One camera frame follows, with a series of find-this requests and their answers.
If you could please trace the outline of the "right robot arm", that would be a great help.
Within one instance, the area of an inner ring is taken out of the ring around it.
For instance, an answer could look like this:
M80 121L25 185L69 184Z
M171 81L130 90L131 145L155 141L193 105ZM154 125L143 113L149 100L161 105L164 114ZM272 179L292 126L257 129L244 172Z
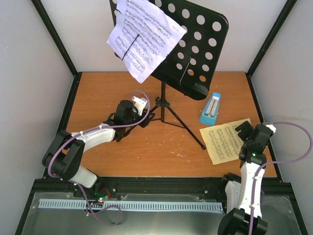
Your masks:
M218 234L264 235L268 230L261 212L261 186L267 162L264 150L276 128L272 124L253 127L245 121L235 131L243 141L239 153L241 175L229 173L223 178L226 214L219 224Z

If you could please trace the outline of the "yellow sheet music page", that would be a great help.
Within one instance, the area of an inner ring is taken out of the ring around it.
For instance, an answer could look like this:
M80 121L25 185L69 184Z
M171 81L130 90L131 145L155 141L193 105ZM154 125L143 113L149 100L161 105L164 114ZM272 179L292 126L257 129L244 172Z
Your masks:
M200 134L213 165L239 159L243 141L238 137L235 128L245 121L251 124L250 118L246 118L200 129Z

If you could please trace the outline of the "black music stand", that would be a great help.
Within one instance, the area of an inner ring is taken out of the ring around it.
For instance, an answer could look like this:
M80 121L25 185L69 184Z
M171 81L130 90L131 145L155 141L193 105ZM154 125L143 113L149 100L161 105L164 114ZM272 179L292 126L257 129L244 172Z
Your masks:
M186 0L149 0L186 30L179 43L150 76L193 100L206 99L229 29L227 18ZM110 1L113 25L117 0Z

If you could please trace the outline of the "blue metronome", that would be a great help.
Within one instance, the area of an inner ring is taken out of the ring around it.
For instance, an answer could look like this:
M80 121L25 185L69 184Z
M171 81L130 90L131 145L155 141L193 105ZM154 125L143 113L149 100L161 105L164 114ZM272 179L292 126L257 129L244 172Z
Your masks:
M216 123L221 95L213 93L203 108L199 122L208 126L214 126Z

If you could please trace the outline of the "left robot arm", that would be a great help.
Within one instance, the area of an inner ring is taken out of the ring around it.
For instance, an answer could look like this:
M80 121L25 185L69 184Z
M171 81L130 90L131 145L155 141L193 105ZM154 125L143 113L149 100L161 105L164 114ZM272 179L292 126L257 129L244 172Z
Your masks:
M89 196L98 196L102 185L95 173L81 166L83 154L103 143L121 141L138 125L147 126L155 116L149 108L147 99L134 96L131 100L120 101L116 111L94 128L74 133L58 132L43 157L43 166L51 177L80 184Z

